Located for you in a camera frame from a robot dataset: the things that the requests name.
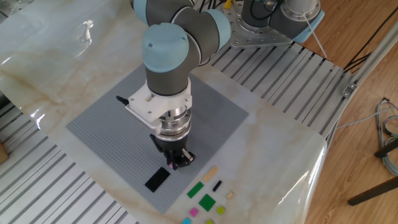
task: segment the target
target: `light blue joint cap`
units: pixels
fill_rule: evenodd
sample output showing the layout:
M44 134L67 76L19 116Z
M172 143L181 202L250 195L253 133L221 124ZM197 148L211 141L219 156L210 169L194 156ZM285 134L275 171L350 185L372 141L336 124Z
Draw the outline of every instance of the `light blue joint cap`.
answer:
M147 0L134 0L134 12L139 20L148 25L147 21Z
M316 16L316 18L310 23L312 26L312 29L316 29L319 25L319 23L321 23L321 20L323 19L323 17L325 16L325 12L323 12L322 10L319 12L319 14ZM301 44L303 42L305 42L310 36L311 36L311 29L309 27L307 27L305 30L303 30L299 35L297 35L296 37L294 37L294 41L296 41L297 43Z
M161 23L150 26L142 37L142 58L153 72L169 72L186 59L189 51L187 33L178 25Z
M218 52L226 43L228 43L229 38L231 38L231 26L226 16L219 10L209 9L205 12L209 13L213 17L218 28L218 36L220 37Z

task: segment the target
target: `green brick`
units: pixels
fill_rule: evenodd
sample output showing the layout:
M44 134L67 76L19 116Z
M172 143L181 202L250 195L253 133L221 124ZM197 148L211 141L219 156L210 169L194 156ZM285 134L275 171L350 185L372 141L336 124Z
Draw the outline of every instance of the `green brick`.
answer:
M193 196L195 196L195 194L197 194L199 192L199 190L203 187L203 183L199 182L197 183L188 193L188 197L192 198Z
M216 203L214 199L212 199L208 194L206 194L199 202L199 205L202 206L207 212L213 207Z

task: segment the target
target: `gray baseplate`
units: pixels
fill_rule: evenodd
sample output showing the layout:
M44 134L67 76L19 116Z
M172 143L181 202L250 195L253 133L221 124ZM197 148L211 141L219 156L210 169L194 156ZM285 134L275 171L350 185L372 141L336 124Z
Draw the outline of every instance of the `gray baseplate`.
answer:
M141 65L67 128L160 213L165 213L248 113L190 75L193 106L187 147L197 159L188 167L172 170L150 140L149 130L116 99L116 96L131 96L145 79L145 67ZM171 175L152 193L144 184L160 167Z

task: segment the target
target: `marble table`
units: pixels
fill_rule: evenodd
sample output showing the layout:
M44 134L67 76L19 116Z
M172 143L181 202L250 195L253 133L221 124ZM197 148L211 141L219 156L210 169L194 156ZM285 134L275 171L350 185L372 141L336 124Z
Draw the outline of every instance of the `marble table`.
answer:
M181 223L192 207L201 209L200 198L186 193L212 166L223 184L211 196L226 212L201 209L193 223L304 223L324 138L211 66L192 73L249 116L164 215L66 129L142 64L147 27L127 1L36 0L0 28L0 90L141 224Z

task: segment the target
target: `robotic arm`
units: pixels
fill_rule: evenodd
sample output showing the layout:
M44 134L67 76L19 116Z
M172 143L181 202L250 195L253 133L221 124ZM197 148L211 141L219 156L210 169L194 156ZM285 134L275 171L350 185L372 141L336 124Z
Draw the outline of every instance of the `robotic arm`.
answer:
M231 35L222 12L199 13L192 7L190 0L134 1L137 17L149 26L142 37L147 80L125 107L150 129L150 138L173 169L195 160L186 146L192 107L188 74Z
M175 170L195 160L187 149L192 116L188 74L217 53L231 34L231 46L236 48L305 40L310 34L307 24L316 27L320 21L318 1L235 1L224 15L215 9L197 12L192 0L134 0L137 17L149 26L142 37L147 80L122 101L151 131L150 138L167 165Z

